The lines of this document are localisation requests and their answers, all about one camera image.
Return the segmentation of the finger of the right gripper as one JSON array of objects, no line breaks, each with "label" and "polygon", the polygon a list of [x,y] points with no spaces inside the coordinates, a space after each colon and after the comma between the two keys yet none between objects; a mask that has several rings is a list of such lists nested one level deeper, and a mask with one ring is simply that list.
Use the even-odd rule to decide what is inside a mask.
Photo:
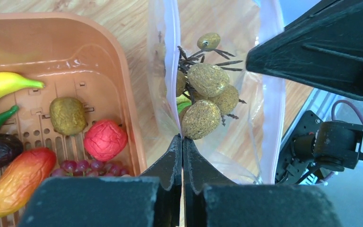
[{"label": "finger of the right gripper", "polygon": [[363,101],[363,0],[321,0],[284,25],[277,0],[263,0],[259,45],[246,70]]}]

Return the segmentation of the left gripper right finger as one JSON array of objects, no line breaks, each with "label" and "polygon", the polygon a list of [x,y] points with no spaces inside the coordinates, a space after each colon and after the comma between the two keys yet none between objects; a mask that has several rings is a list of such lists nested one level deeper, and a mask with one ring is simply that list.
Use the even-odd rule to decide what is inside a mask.
[{"label": "left gripper right finger", "polygon": [[188,227],[339,227],[333,204],[315,186],[240,185],[183,141]]}]

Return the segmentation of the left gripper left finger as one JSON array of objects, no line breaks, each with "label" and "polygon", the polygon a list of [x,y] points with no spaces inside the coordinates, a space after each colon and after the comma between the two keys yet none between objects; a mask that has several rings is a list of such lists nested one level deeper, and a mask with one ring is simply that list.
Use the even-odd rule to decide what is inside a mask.
[{"label": "left gripper left finger", "polygon": [[182,138],[139,176],[50,177],[33,194],[21,227],[176,227]]}]

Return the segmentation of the clear zip top bag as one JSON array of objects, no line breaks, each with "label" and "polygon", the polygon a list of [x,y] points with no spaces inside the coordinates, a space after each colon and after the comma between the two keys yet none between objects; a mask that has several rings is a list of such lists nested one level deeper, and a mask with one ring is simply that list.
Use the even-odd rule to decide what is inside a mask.
[{"label": "clear zip top bag", "polygon": [[199,51],[206,33],[221,37],[218,49],[231,53],[230,83],[240,99],[233,114],[213,133],[192,140],[199,153],[229,179],[243,184],[272,184],[283,132],[285,82],[246,70],[248,52],[259,45],[262,0],[151,0],[148,4],[148,82],[157,126],[163,135],[184,137],[175,87],[182,47]]}]

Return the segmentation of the green apple toy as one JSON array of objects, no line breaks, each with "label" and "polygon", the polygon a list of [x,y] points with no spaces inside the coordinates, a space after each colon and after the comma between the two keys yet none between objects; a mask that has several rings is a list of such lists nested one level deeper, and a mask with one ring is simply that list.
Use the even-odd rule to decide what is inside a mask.
[{"label": "green apple toy", "polygon": [[182,102],[177,104],[177,111],[180,113],[184,108],[191,106],[191,102]]}]

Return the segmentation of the yellow pear toy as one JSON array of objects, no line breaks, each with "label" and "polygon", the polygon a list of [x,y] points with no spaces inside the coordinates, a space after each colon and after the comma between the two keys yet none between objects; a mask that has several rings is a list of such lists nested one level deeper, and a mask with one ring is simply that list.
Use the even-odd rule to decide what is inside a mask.
[{"label": "yellow pear toy", "polygon": [[190,100],[185,95],[180,95],[179,97],[176,97],[176,104],[186,103],[190,102]]}]

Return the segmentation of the brown kiwi toy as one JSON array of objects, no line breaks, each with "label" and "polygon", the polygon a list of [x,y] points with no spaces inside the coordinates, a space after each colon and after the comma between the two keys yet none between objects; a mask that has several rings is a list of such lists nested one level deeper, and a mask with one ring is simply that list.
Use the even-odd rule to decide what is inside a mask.
[{"label": "brown kiwi toy", "polygon": [[76,135],[87,126],[84,106],[73,97],[58,97],[50,104],[50,119],[56,132],[66,136]]}]

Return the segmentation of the brown longan cluster toy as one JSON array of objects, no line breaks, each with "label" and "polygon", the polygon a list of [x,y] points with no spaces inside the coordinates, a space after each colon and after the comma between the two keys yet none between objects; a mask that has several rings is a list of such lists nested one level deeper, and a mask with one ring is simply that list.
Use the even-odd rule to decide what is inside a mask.
[{"label": "brown longan cluster toy", "polygon": [[232,67],[238,61],[231,61],[231,53],[218,49],[220,41],[219,34],[206,33],[197,40],[199,51],[190,56],[177,47],[180,56],[174,95],[185,95],[191,102],[178,113],[181,131],[191,140],[200,140],[220,125],[226,126],[226,117],[238,120],[233,110],[238,103],[245,103],[228,75],[228,71],[239,71]]}]

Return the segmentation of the red orange peach toy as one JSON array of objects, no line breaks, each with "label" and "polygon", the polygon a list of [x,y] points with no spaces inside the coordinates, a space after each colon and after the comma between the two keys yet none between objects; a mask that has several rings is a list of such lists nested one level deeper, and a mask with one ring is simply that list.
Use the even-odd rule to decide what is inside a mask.
[{"label": "red orange peach toy", "polygon": [[48,148],[24,151],[0,177],[0,218],[25,206],[34,191],[56,165],[56,154]]}]

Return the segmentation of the red strawberry toy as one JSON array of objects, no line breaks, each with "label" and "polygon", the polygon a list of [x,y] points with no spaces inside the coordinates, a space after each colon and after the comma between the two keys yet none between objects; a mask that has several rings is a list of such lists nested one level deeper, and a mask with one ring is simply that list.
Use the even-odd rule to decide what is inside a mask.
[{"label": "red strawberry toy", "polygon": [[123,151],[128,135],[115,121],[102,119],[86,132],[83,144],[94,159],[106,162]]}]

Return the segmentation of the purple grapes toy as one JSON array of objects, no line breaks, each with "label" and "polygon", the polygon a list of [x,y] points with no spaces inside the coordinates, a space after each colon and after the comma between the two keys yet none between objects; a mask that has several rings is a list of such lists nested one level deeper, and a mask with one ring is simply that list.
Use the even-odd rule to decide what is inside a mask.
[{"label": "purple grapes toy", "polygon": [[98,160],[65,160],[60,167],[53,170],[51,176],[131,176],[129,168],[121,162],[109,161],[102,162]]}]

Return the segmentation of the orange plastic basket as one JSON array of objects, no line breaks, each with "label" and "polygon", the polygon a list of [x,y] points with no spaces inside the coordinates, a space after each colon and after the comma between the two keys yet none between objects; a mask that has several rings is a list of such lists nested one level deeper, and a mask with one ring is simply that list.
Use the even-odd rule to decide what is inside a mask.
[{"label": "orange plastic basket", "polygon": [[49,107],[58,97],[82,102],[87,126],[101,119],[116,121],[129,142],[115,157],[133,175],[147,165],[137,124],[128,64],[117,39],[96,22],[70,13],[0,14],[0,72],[42,81],[43,89],[22,89],[0,99],[0,113],[19,111],[0,133],[17,136],[26,149],[48,147],[64,160],[90,159],[84,133],[64,136],[51,124]]}]

